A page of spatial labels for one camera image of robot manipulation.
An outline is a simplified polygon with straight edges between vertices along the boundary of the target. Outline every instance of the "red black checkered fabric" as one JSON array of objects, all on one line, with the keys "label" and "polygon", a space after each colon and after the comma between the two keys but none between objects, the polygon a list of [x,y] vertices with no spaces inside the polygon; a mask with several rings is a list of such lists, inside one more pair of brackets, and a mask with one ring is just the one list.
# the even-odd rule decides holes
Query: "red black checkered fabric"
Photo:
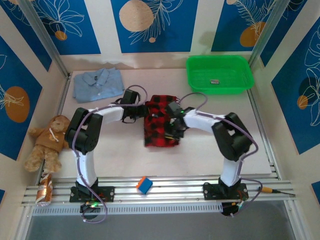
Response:
[{"label": "red black checkered fabric", "polygon": [[146,147],[173,147],[179,144],[178,140],[165,138],[165,123],[170,122],[170,117],[165,107],[177,101],[176,96],[153,95],[145,105],[149,114],[144,118],[144,145]]}]

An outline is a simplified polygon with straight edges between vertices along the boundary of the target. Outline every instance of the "snack can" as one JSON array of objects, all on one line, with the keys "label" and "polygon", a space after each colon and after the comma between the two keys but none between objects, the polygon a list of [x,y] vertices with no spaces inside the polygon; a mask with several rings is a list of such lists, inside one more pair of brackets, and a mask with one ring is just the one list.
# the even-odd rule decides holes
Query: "snack can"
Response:
[{"label": "snack can", "polygon": [[48,206],[52,200],[52,176],[51,173],[43,173],[36,193],[35,204],[37,206]]}]

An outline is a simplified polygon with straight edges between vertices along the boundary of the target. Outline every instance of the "rubik's cube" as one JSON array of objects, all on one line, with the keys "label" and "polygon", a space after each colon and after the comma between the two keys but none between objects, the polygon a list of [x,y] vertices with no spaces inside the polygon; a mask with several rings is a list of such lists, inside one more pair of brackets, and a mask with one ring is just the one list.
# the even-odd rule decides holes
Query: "rubik's cube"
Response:
[{"label": "rubik's cube", "polygon": [[143,194],[147,194],[148,190],[151,188],[153,182],[146,178],[145,176],[138,182],[138,185],[135,186],[136,189],[139,189]]}]

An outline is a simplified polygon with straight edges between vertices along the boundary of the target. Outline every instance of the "folded shirt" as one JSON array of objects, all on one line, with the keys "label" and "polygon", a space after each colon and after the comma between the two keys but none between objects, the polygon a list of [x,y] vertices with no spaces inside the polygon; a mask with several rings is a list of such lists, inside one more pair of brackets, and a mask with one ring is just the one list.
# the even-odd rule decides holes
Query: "folded shirt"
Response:
[{"label": "folded shirt", "polygon": [[78,103],[87,103],[123,95],[124,89],[119,70],[102,68],[76,75],[72,96]]}]

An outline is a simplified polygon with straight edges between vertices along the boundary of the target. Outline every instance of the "green plastic basket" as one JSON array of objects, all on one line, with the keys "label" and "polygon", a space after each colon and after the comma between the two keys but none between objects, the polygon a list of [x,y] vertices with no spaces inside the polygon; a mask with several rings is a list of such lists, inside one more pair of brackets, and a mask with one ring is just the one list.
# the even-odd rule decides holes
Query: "green plastic basket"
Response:
[{"label": "green plastic basket", "polygon": [[247,60],[239,55],[191,56],[186,72],[192,91],[204,94],[240,94],[255,83]]}]

